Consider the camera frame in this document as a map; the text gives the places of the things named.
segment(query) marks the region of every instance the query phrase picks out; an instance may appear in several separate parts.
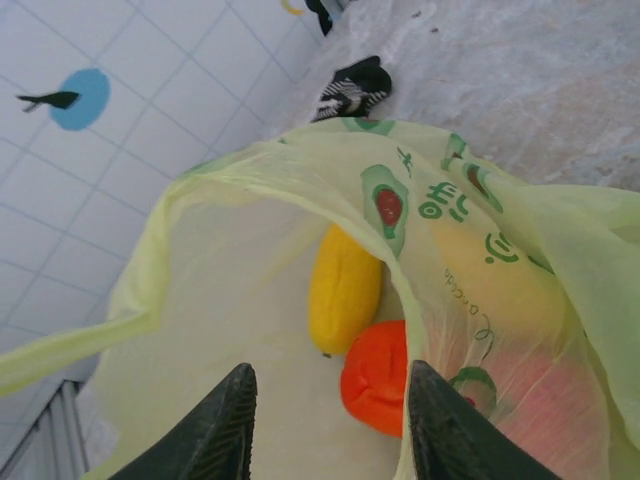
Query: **yellow fruit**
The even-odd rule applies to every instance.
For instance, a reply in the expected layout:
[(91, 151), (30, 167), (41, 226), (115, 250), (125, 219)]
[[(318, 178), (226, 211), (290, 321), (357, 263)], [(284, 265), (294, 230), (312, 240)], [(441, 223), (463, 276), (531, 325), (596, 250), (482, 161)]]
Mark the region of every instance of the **yellow fruit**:
[(455, 222), (431, 231), (447, 266), (443, 282), (479, 328), (488, 321), (496, 333), (559, 340), (572, 309), (553, 274), (500, 233)]
[(309, 332), (324, 353), (343, 354), (371, 323), (378, 308), (382, 262), (332, 225), (311, 276)]

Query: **plastic bag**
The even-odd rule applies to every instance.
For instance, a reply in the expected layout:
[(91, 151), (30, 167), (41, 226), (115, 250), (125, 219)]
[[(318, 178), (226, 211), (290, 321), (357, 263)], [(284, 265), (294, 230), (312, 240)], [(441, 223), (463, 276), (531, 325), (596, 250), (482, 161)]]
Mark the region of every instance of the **plastic bag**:
[(413, 478), (410, 442), (349, 418), (341, 359), (306, 331), (329, 222), (384, 260), (380, 318), (562, 478), (640, 465), (640, 194), (528, 185), (448, 131), (331, 120), (185, 172), (152, 213), (109, 321), (0, 357), (1, 392), (109, 348), (107, 478), (233, 366), (259, 381), (258, 478)]

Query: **white tile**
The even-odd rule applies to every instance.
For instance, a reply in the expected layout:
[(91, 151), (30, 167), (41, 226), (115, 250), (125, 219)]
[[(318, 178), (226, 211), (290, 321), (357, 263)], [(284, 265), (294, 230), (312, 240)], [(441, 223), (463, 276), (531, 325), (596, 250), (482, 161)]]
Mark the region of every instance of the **white tile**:
[(262, 44), (271, 53), (278, 47), (296, 21), (296, 17), (284, 8), (278, 8), (273, 2), (256, 2), (255, 0), (235, 0), (232, 8), (256, 34)]
[(134, 12), (126, 2), (64, 0), (61, 6), (22, 0), (22, 4), (91, 56), (100, 53)]
[(98, 355), (83, 358), (71, 364), (64, 371), (60, 372), (57, 377), (64, 380), (72, 380), (74, 382), (85, 382), (93, 375), (98, 366)]
[(70, 132), (49, 123), (30, 150), (66, 172), (95, 183), (116, 147), (90, 130)]
[(110, 296), (107, 295), (98, 302), (93, 311), (89, 314), (89, 317), (87, 318), (87, 321), (85, 323), (86, 326), (99, 325), (106, 321), (109, 308), (109, 299)]
[[(48, 91), (55, 89), (57, 83), (58, 79), (46, 89)], [(36, 108), (30, 113), (22, 111), (28, 104), (18, 100), (16, 95), (29, 95), (31, 93), (33, 92), (16, 88), (0, 78), (0, 132), (5, 138), (18, 145), (25, 145), (36, 130), (40, 128), (42, 122), (49, 118), (48, 109), (45, 107)]]
[(58, 390), (58, 385), (51, 382), (42, 381), (38, 384), (38, 390), (33, 395), (31, 403), (25, 410), (21, 423), (32, 425), (51, 401), (51, 398)]
[(61, 234), (24, 215), (0, 206), (0, 258), (38, 270), (60, 240)]
[(80, 180), (27, 154), (0, 188), (0, 202), (66, 228), (90, 191)]
[(39, 277), (14, 310), (9, 324), (50, 335), (82, 326), (97, 302), (96, 295)]
[(138, 15), (102, 56), (100, 63), (136, 92), (150, 98), (185, 55)]
[[(7, 319), (16, 302), (33, 280), (34, 274), (21, 268), (0, 262), (0, 322)], [(3, 333), (0, 333), (0, 351), (2, 350)]]
[[(11, 9), (3, 18), (0, 45), (5, 46), (0, 53), (2, 73), (33, 95), (55, 91), (71, 72), (89, 63), (84, 55), (20, 7)], [(16, 113), (22, 113), (19, 106)], [(36, 112), (28, 116), (35, 117)]]
[(123, 267), (124, 261), (118, 257), (88, 243), (65, 237), (44, 266), (42, 273), (103, 295), (107, 293)]
[(145, 217), (94, 192), (69, 231), (120, 257), (128, 258), (138, 242)]
[(307, 71), (309, 59), (318, 50), (318, 42), (301, 23), (296, 23), (284, 43), (278, 50), (276, 58), (285, 71), (297, 82)]
[(125, 148), (172, 178), (195, 165), (207, 151), (205, 144), (155, 108), (144, 114)]
[(244, 103), (262, 120), (267, 120), (273, 108), (291, 88), (293, 82), (276, 62), (271, 61)]
[(38, 392), (39, 384), (32, 383), (11, 395), (0, 398), (0, 422), (18, 423), (27, 411), (29, 403)]
[(109, 140), (120, 143), (146, 105), (144, 100), (125, 87), (119, 80), (111, 78), (111, 102), (91, 129)]
[(20, 155), (20, 149), (18, 147), (10, 144), (6, 140), (0, 141), (0, 178), (2, 178), (13, 165), (18, 155)]
[(306, 10), (304, 12), (304, 15), (300, 16), (300, 21), (307, 26), (307, 29), (311, 31), (311, 35), (316, 39), (318, 43), (324, 41), (325, 36), (324, 33), (322, 33), (322, 29), (320, 28), (318, 15), (316, 15), (311, 10)]
[(269, 52), (238, 16), (227, 10), (194, 58), (242, 99), (267, 65)]
[(171, 180), (126, 152), (109, 165), (100, 189), (144, 212), (151, 212)]
[(180, 125), (211, 144), (240, 102), (195, 62), (187, 62), (162, 89), (155, 104)]
[(0, 328), (0, 355), (20, 348), (40, 338), (35, 333), (25, 332), (10, 326)]
[(187, 51), (224, 11), (225, 2), (209, 0), (163, 0), (144, 2), (140, 11)]
[(263, 123), (245, 107), (241, 107), (214, 145), (222, 155), (235, 152), (253, 142)]

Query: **sock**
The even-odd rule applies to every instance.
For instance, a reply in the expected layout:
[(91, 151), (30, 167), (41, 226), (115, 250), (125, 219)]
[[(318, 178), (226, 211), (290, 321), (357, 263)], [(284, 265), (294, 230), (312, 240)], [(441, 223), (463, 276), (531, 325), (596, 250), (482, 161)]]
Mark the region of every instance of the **sock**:
[(313, 122), (333, 117), (367, 117), (391, 93), (392, 81), (371, 56), (335, 72), (320, 96)]

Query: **tiled wall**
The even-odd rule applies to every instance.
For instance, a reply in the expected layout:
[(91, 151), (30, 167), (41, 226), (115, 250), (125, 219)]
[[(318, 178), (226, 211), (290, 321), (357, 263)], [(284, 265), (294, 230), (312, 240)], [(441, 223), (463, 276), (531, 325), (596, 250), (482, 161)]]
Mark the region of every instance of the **tiled wall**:
[[(163, 189), (251, 142), (321, 39), (278, 0), (0, 1), (0, 353), (102, 321)], [(0, 465), (55, 388), (0, 400)]]

